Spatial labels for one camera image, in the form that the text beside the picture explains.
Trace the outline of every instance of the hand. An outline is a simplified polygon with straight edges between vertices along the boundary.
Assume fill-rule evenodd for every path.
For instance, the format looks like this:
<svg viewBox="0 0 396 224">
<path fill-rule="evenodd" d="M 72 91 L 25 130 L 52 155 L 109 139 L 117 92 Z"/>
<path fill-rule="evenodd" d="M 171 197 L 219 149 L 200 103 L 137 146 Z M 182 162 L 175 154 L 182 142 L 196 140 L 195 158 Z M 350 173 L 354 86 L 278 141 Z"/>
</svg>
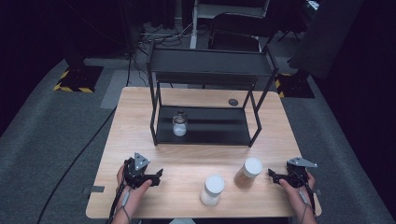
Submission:
<svg viewBox="0 0 396 224">
<path fill-rule="evenodd" d="M 301 187 L 299 189 L 295 189 L 288 183 L 288 181 L 284 179 L 280 179 L 279 184 L 288 193 L 290 205 L 293 208 L 294 212 L 296 213 L 299 223 L 304 223 L 304 224 L 317 223 L 315 221 L 315 216 L 312 211 L 311 201 L 309 200 L 309 196 L 308 196 L 308 192 L 306 191 L 306 188 Z M 315 178 L 310 173 L 308 173 L 308 186 L 311 189 L 313 189 L 315 186 Z M 300 195 L 300 191 L 304 194 L 308 206 L 303 201 Z"/>
<path fill-rule="evenodd" d="M 117 173 L 117 182 L 119 185 L 122 181 L 123 168 L 124 166 L 122 165 L 121 168 L 119 169 L 119 172 Z M 129 218 L 132 218 L 134 216 L 134 212 L 136 211 L 137 206 L 140 204 L 140 200 L 142 199 L 143 194 L 145 194 L 145 192 L 148 190 L 151 183 L 152 183 L 151 180 L 147 180 L 138 189 L 131 189 L 131 187 L 129 186 L 125 187 L 125 189 L 122 191 L 119 202 L 117 204 L 117 213 L 114 216 L 112 223 L 130 223 L 131 220 L 129 220 Z M 122 211 L 123 209 L 121 208 L 121 204 L 128 191 L 129 191 L 129 198 L 123 208 L 125 210 Z"/>
</svg>

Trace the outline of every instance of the wooden table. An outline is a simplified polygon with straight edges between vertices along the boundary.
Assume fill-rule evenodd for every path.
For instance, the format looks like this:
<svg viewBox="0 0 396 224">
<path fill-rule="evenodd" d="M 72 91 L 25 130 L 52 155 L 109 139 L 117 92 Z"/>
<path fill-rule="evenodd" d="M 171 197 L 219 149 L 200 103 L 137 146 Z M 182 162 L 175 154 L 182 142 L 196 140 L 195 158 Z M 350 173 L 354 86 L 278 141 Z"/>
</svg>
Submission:
<svg viewBox="0 0 396 224">
<path fill-rule="evenodd" d="M 243 102 L 245 91 L 163 89 L 163 101 L 178 105 L 230 106 L 230 98 Z M 150 159 L 146 174 L 163 168 L 161 184 L 150 188 L 135 213 L 139 218 L 173 217 L 291 217 L 285 191 L 267 174 L 271 168 L 286 174 L 286 160 L 300 156 L 288 118 L 275 92 L 268 92 L 260 119 L 262 132 L 251 147 L 209 145 L 154 146 L 149 122 L 152 113 L 149 88 L 124 88 L 113 119 L 105 151 L 94 182 L 104 192 L 93 192 L 87 216 L 107 218 L 115 197 L 116 173 L 123 161 L 138 152 Z M 254 132 L 252 109 L 247 108 L 249 129 Z M 245 159 L 262 161 L 263 171 L 251 189 L 240 189 L 233 177 Z M 205 179 L 218 174 L 224 178 L 225 189 L 219 204 L 208 207 L 200 201 Z"/>
</svg>

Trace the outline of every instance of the gray carpet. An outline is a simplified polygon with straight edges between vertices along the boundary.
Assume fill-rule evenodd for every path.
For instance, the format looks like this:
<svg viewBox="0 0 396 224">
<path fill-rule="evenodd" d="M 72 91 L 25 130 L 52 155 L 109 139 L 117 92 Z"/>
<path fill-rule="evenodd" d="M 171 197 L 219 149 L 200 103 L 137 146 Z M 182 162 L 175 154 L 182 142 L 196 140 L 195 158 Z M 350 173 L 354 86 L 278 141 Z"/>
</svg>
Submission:
<svg viewBox="0 0 396 224">
<path fill-rule="evenodd" d="M 200 38 L 198 48 L 203 48 L 205 36 Z M 183 38 L 179 47 L 188 45 L 189 39 Z M 274 41 L 280 72 L 294 71 L 286 60 L 296 46 L 293 35 Z M 136 62 L 144 69 L 145 56 L 138 53 Z M 0 223 L 36 223 L 55 184 L 111 115 L 122 83 L 126 84 L 128 61 L 89 59 L 85 63 L 105 68 L 95 93 L 53 91 L 67 67 L 60 62 L 35 88 L 1 136 Z M 130 85 L 145 85 L 139 82 L 136 71 L 132 66 Z M 319 200 L 323 213 L 318 222 L 394 223 L 315 82 L 311 78 L 308 81 L 315 99 L 283 98 L 282 103 L 303 156 L 318 164 L 317 169 L 310 170 L 317 179 L 317 189 L 322 191 Z M 86 217 L 89 199 L 83 191 L 95 179 L 111 120 L 110 117 L 56 190 L 41 223 L 105 222 Z"/>
</svg>

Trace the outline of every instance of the black cable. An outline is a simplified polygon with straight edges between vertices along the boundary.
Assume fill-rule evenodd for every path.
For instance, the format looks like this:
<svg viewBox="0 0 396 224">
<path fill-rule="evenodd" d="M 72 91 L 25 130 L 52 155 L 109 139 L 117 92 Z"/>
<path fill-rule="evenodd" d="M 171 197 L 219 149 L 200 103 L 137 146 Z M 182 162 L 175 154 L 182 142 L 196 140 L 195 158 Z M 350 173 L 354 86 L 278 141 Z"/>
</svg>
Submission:
<svg viewBox="0 0 396 224">
<path fill-rule="evenodd" d="M 300 224 L 303 224 L 304 217 L 305 217 L 305 212 L 306 212 L 306 208 L 307 208 L 307 207 L 308 207 L 308 204 L 306 203 L 306 204 L 305 204 L 305 209 L 304 209 L 304 212 L 303 212 L 303 217 L 301 218 Z"/>
<path fill-rule="evenodd" d="M 116 111 L 115 107 L 111 113 L 107 116 L 105 122 L 103 122 L 103 124 L 100 126 L 100 128 L 96 131 L 96 133 L 93 135 L 93 137 L 90 139 L 90 141 L 87 143 L 87 145 L 85 145 L 85 147 L 77 154 L 77 156 L 73 159 L 72 163 L 69 165 L 69 167 L 67 167 L 66 171 L 64 172 L 64 174 L 62 175 L 62 177 L 58 180 L 58 183 L 56 183 L 55 188 L 53 188 L 52 193 L 49 195 L 46 203 L 44 204 L 43 209 L 41 210 L 40 216 L 38 217 L 38 221 L 37 224 L 40 223 L 41 218 L 43 217 L 47 206 L 50 203 L 50 200 L 52 199 L 52 196 L 55 194 L 55 191 L 58 189 L 59 185 L 62 183 L 62 181 L 64 180 L 64 178 L 66 177 L 66 175 L 69 173 L 70 169 L 73 167 L 73 165 L 76 163 L 76 161 L 78 160 L 78 158 L 82 155 L 82 153 L 85 151 L 85 149 L 87 149 L 87 147 L 90 145 L 90 143 L 93 141 L 93 139 L 96 137 L 97 134 L 99 134 L 100 131 L 102 131 L 103 127 L 105 127 L 107 121 L 111 118 L 111 116 L 114 114 L 114 111 Z"/>
<path fill-rule="evenodd" d="M 163 28 L 163 26 L 160 25 L 160 27 L 157 28 L 155 31 L 152 31 L 151 33 L 149 33 L 149 34 L 145 37 L 145 39 L 142 40 L 142 42 L 150 41 L 150 40 L 149 40 L 149 37 L 150 37 L 151 35 L 153 35 L 153 34 L 159 32 L 162 28 Z"/>
<path fill-rule="evenodd" d="M 142 51 L 144 54 L 148 55 L 147 52 L 145 52 L 144 50 L 142 50 L 140 47 L 137 47 L 138 49 L 140 49 L 140 51 Z"/>
<path fill-rule="evenodd" d="M 147 84 L 146 80 L 142 78 L 141 73 L 140 73 L 140 71 L 142 71 L 142 72 L 144 72 L 144 71 L 139 68 L 139 65 L 137 64 L 136 59 L 137 59 L 137 54 L 134 55 L 134 68 L 137 70 L 140 79 L 142 79 L 142 81 L 145 83 L 145 87 L 147 87 L 148 84 Z"/>
<path fill-rule="evenodd" d="M 66 0 L 62 0 L 74 13 L 76 13 L 76 15 L 78 15 L 88 26 L 90 26 L 96 33 L 98 33 L 99 35 L 103 36 L 104 38 L 111 40 L 114 43 L 123 45 L 123 46 L 128 46 L 126 43 L 122 43 L 119 40 L 114 39 L 113 37 L 110 37 L 109 35 L 106 35 L 105 33 L 103 33 L 102 31 L 100 31 L 98 28 L 96 28 L 94 25 L 92 25 L 89 21 L 87 21 L 83 16 L 81 16 L 81 14 L 79 14 L 79 12 L 70 4 L 68 3 Z"/>
<path fill-rule="evenodd" d="M 172 42 L 176 42 L 178 41 L 177 44 L 164 44 L 164 43 L 172 43 Z M 166 38 L 164 38 L 160 43 L 158 43 L 158 45 L 162 45 L 164 47 L 175 47 L 175 46 L 179 46 L 181 45 L 183 42 L 181 41 L 180 37 L 178 36 L 177 39 L 175 40 L 167 40 Z"/>
<path fill-rule="evenodd" d="M 118 1 L 119 3 L 119 11 L 120 11 L 120 15 L 121 15 L 121 21 L 122 21 L 122 29 L 124 30 L 124 35 L 125 35 L 125 41 L 129 44 L 128 46 L 128 50 L 132 52 L 132 41 L 131 38 L 129 36 L 129 31 L 126 27 L 126 19 L 125 19 L 125 13 L 123 11 L 122 5 L 121 5 L 121 0 Z"/>
<path fill-rule="evenodd" d="M 309 187 L 309 185 L 307 183 L 305 183 L 305 181 L 303 180 L 302 177 L 300 177 L 295 171 L 293 171 L 295 175 L 297 175 L 297 177 L 301 180 L 301 182 L 304 184 L 306 191 L 308 192 L 308 197 L 309 197 L 309 201 L 311 201 L 311 208 L 312 208 L 312 212 L 314 213 L 314 215 L 316 215 L 315 212 L 315 200 L 314 200 L 314 191 Z"/>
<path fill-rule="evenodd" d="M 122 178 L 121 178 L 121 182 L 119 185 L 119 189 L 117 190 L 116 197 L 114 198 L 113 204 L 111 204 L 110 214 L 108 215 L 108 220 L 107 220 L 106 224 L 113 222 L 114 212 L 116 211 L 117 203 L 119 202 L 121 194 L 122 194 L 123 190 L 125 189 L 125 185 L 123 184 L 123 182 L 125 180 L 124 174 L 125 174 L 125 172 L 122 171 Z"/>
<path fill-rule="evenodd" d="M 131 77 L 131 54 L 129 54 L 129 62 L 128 62 L 128 77 L 127 77 L 127 79 L 126 79 L 126 87 L 128 87 L 129 86 L 129 78 Z"/>
<path fill-rule="evenodd" d="M 154 33 L 156 33 L 158 30 L 152 32 L 151 34 L 148 35 L 148 37 L 146 37 L 145 40 L 142 40 L 141 44 L 145 47 L 144 44 L 150 44 L 152 41 L 157 42 L 157 45 L 163 45 L 166 47 L 173 47 L 173 46 L 178 46 L 180 45 L 181 42 L 181 37 L 183 37 L 183 34 L 186 32 L 189 32 L 190 30 L 188 29 L 190 26 L 192 25 L 192 23 L 189 24 L 189 26 L 187 28 L 185 28 L 182 32 L 179 32 L 177 27 L 175 26 L 175 29 L 177 30 L 176 34 L 172 34 L 172 35 L 165 35 L 163 37 L 159 37 L 159 38 L 153 38 L 153 39 L 148 39 L 148 37 L 150 35 L 153 35 Z M 165 45 L 165 42 L 175 42 L 175 41 L 179 41 L 178 44 L 175 45 Z"/>
</svg>

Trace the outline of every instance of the glass jar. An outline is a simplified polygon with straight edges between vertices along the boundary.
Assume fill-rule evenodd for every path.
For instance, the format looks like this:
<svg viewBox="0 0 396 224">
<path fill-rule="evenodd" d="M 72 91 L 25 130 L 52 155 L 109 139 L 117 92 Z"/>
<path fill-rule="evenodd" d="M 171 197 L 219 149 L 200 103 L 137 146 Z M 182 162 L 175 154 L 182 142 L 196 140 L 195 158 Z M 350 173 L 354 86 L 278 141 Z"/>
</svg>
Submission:
<svg viewBox="0 0 396 224">
<path fill-rule="evenodd" d="M 224 190 L 224 179 L 220 175 L 212 175 L 206 179 L 201 191 L 201 201 L 206 206 L 215 206 L 219 203 L 220 194 Z"/>
<path fill-rule="evenodd" d="M 187 131 L 187 113 L 178 110 L 173 117 L 173 132 L 176 136 L 183 136 Z"/>
<path fill-rule="evenodd" d="M 256 176 L 262 172 L 262 162 L 257 158 L 248 158 L 238 173 L 236 173 L 233 182 L 240 189 L 249 189 Z"/>
</svg>

